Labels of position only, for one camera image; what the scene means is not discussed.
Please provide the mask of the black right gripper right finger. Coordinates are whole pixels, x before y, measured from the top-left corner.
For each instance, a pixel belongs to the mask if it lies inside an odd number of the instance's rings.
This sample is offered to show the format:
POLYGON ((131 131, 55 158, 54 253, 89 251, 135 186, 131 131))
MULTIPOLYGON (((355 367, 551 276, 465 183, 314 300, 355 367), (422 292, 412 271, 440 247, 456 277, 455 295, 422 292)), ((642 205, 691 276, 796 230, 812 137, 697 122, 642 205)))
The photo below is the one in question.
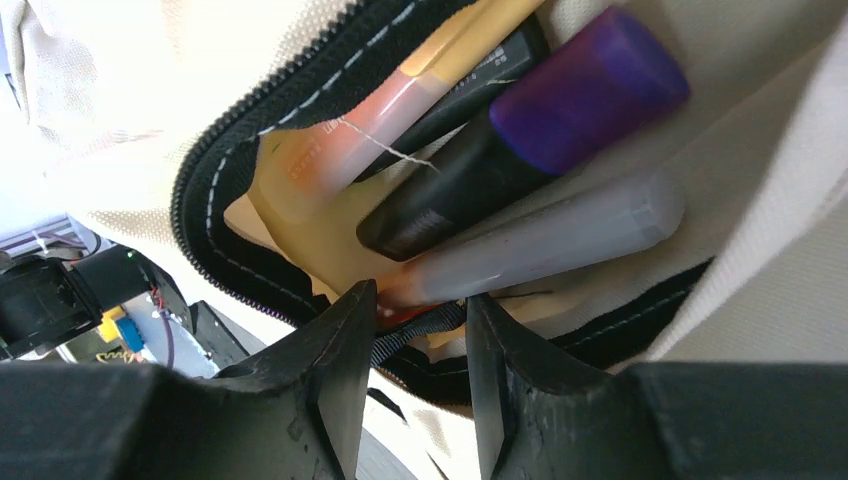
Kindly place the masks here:
POLYGON ((484 479, 612 479, 610 375, 522 326, 487 295, 469 299, 468 369, 484 479))

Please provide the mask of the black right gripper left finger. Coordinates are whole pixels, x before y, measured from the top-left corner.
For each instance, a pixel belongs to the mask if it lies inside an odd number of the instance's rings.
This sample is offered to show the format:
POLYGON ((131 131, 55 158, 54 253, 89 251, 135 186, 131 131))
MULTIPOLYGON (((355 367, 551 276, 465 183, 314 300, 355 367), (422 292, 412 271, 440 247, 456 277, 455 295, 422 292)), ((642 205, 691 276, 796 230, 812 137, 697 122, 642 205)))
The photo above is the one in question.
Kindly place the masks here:
POLYGON ((375 335, 376 284, 222 370, 213 458, 232 479, 352 479, 375 335))

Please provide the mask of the cream canvas backpack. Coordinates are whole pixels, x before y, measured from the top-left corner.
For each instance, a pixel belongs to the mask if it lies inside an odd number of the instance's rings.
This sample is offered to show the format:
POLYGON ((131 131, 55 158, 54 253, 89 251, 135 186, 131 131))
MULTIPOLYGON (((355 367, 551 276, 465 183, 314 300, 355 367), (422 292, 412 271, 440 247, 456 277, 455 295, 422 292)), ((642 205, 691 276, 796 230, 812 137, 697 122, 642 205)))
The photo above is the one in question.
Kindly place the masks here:
POLYGON ((38 165, 60 210, 167 272, 243 351, 211 378, 1 359, 3 478, 232 479, 213 458, 227 393, 215 377, 366 280, 361 436, 413 475, 484 479, 466 323, 469 299, 487 295, 611 376, 612 479, 846 477, 843 1, 536 1, 548 56, 605 9, 627 10, 679 63, 689 98, 403 262, 363 247, 358 224, 496 98, 414 154, 386 148, 301 223, 252 195, 269 134, 345 115, 475 2, 2 3, 1 85, 34 146, 2 153, 2 210, 24 205, 23 170, 38 165), (685 212, 645 251, 439 304, 378 304, 379 282, 430 251, 653 170, 685 212))

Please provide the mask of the salmon grey highlighter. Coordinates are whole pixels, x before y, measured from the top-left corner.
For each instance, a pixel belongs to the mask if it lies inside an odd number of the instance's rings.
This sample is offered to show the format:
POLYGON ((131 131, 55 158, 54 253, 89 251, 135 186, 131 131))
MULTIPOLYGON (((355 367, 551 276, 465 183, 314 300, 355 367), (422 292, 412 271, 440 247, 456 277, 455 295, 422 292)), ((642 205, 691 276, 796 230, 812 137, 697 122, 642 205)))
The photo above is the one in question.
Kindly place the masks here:
POLYGON ((439 304, 642 252, 669 238, 684 212, 665 172, 625 176, 416 258, 379 282, 378 304, 439 304))

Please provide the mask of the purple black highlighter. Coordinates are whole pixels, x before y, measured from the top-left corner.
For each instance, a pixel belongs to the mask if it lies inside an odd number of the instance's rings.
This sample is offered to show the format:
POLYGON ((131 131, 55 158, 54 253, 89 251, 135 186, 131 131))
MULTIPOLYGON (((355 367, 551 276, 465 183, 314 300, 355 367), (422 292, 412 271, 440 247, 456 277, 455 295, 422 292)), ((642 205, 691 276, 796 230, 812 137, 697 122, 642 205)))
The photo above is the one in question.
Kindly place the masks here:
POLYGON ((519 78, 367 214, 359 243, 403 262, 567 174, 682 105, 673 55, 611 6, 519 78))

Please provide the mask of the green black highlighter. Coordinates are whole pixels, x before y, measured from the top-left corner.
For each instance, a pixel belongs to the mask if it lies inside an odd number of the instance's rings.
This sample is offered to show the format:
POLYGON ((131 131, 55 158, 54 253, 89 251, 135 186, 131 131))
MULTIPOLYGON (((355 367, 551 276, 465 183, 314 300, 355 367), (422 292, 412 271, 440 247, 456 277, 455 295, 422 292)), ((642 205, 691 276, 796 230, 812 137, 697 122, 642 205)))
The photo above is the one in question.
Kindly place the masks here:
POLYGON ((525 19, 472 71, 404 132, 391 147, 411 155, 466 124, 509 84, 550 54, 535 14, 525 19))

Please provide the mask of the light orange highlighter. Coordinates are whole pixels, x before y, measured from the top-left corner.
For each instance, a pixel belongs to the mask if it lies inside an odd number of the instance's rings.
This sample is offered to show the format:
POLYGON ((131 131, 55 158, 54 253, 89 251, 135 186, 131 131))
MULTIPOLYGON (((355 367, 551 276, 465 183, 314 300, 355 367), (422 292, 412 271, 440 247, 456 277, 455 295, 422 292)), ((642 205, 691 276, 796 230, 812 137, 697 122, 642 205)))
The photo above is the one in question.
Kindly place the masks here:
POLYGON ((263 141, 252 195, 301 223, 335 199, 522 21, 536 1, 477 1, 436 29, 345 115, 263 141))

